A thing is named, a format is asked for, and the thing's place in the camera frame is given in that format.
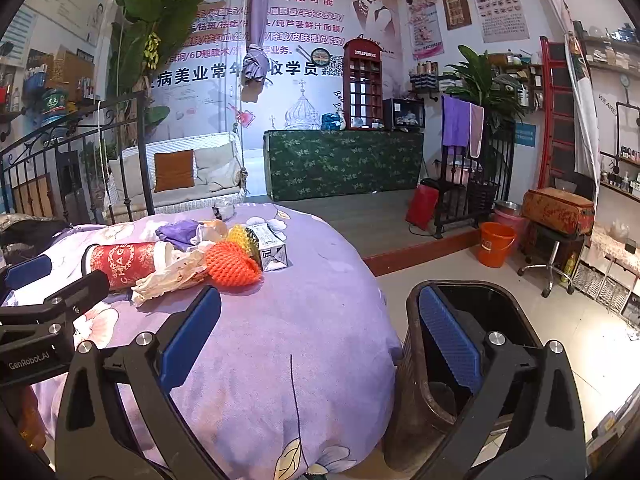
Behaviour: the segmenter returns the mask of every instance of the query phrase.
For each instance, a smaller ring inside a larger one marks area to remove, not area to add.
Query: purple cloth
[[[195,220],[180,220],[173,224],[167,224],[156,229],[156,236],[162,242],[171,242],[174,247],[185,253],[193,249],[191,239],[196,235],[200,222]]]
[[[443,146],[466,148],[471,135],[471,104],[448,95],[443,97]]]
[[[267,30],[267,9],[269,0],[251,0],[249,12],[249,35],[246,56],[242,64],[245,79],[264,82],[269,72],[269,58],[262,49],[264,33]]]
[[[171,397],[230,478],[273,480],[287,446],[300,446],[302,452],[290,453],[295,467],[283,480],[294,480],[315,463],[315,471],[344,471],[364,460],[383,436],[400,341],[376,279],[331,226],[308,214],[255,203],[236,205],[228,225],[252,217],[274,219],[284,228],[289,267],[265,272],[257,285],[220,291],[220,320]],[[50,276],[18,290],[17,300],[37,304],[78,279],[89,244],[153,241],[159,222],[186,219],[214,216],[211,208],[158,214],[66,236],[45,252],[53,263]],[[199,291],[195,286],[165,294],[139,309],[117,301],[76,328],[102,334],[108,347],[126,345],[140,332],[156,332]],[[113,333],[105,336],[105,330]],[[64,381],[63,375],[33,387],[52,436]],[[130,388],[123,385],[120,392],[145,455],[163,463]]]

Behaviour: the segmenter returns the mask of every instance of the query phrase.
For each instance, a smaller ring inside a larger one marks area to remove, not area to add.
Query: red telephone booth model
[[[347,128],[382,124],[382,58],[377,44],[356,38],[344,45],[342,82]]]

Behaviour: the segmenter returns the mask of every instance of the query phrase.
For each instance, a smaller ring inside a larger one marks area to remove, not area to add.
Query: brown pillow
[[[154,192],[193,187],[193,150],[156,153],[156,188]]]

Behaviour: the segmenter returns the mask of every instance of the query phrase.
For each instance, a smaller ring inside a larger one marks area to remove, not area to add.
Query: bed
[[[258,285],[221,290],[222,315],[174,403],[207,452],[231,477],[294,479],[305,472],[344,471],[383,436],[392,404],[401,343],[385,300],[358,253],[320,218],[276,206],[236,205],[229,225],[260,217],[286,234],[289,267]],[[78,226],[46,251],[50,276],[17,292],[37,303],[80,276],[91,243],[151,241],[161,222],[212,219],[210,208],[158,214],[113,226]],[[199,287],[167,294],[136,309],[109,297],[76,320],[76,339],[100,348],[128,344],[185,309]],[[54,437],[64,376],[36,384],[47,431]],[[163,463],[128,386],[121,393],[145,455]]]

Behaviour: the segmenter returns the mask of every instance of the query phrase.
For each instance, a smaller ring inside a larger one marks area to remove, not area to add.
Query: orange bucket
[[[480,224],[478,261],[487,267],[501,267],[516,240],[516,230],[497,222]]]

